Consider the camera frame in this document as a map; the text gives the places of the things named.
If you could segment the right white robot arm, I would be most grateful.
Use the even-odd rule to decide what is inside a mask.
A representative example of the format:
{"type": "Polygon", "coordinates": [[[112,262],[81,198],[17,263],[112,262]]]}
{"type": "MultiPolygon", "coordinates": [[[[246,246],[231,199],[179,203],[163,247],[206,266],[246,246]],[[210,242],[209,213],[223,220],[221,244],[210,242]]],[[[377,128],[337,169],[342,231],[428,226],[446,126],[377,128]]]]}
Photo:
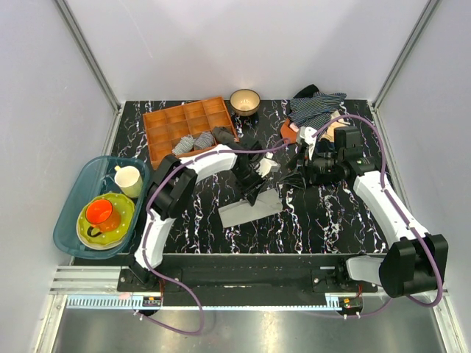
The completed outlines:
{"type": "Polygon", "coordinates": [[[334,150],[316,152],[315,129],[297,133],[301,145],[295,162],[304,188],[345,181],[368,207],[389,250],[384,258],[356,255],[334,273],[338,289],[351,291],[360,282],[381,286],[392,298],[436,290],[441,293],[448,243],[422,226],[386,180],[374,157],[363,155],[361,133],[355,126],[334,130],[334,150]]]}

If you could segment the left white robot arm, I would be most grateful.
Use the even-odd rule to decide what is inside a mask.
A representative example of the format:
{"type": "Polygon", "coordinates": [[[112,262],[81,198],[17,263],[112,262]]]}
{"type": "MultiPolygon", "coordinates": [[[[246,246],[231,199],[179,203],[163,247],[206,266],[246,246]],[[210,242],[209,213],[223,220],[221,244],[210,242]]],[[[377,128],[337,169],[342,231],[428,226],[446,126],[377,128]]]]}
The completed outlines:
{"type": "Polygon", "coordinates": [[[230,142],[190,157],[165,156],[154,172],[141,212],[146,220],[141,243],[130,263],[133,282],[144,291],[157,286],[159,273],[155,268],[162,263],[169,231],[187,207],[197,183],[222,171],[231,171],[243,200],[255,206],[270,172],[263,169],[264,163],[272,161],[270,153],[259,143],[244,147],[230,142]]]}

